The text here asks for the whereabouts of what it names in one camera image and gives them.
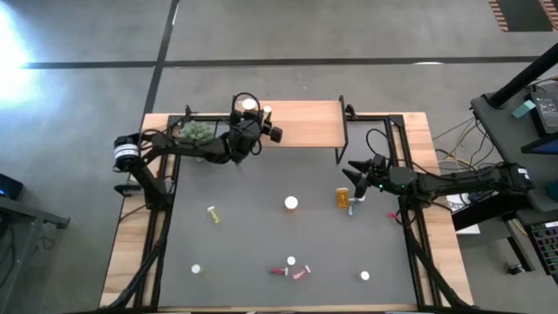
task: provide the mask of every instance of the red and white object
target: red and white object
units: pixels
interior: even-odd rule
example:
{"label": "red and white object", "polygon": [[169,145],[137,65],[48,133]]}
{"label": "red and white object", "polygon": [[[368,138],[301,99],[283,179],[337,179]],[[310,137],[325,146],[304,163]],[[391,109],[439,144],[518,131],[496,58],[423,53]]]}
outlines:
{"label": "red and white object", "polygon": [[303,277],[306,274],[310,273],[310,267],[308,267],[308,265],[304,265],[304,269],[297,272],[296,274],[293,275],[293,279],[298,280],[301,277]]}

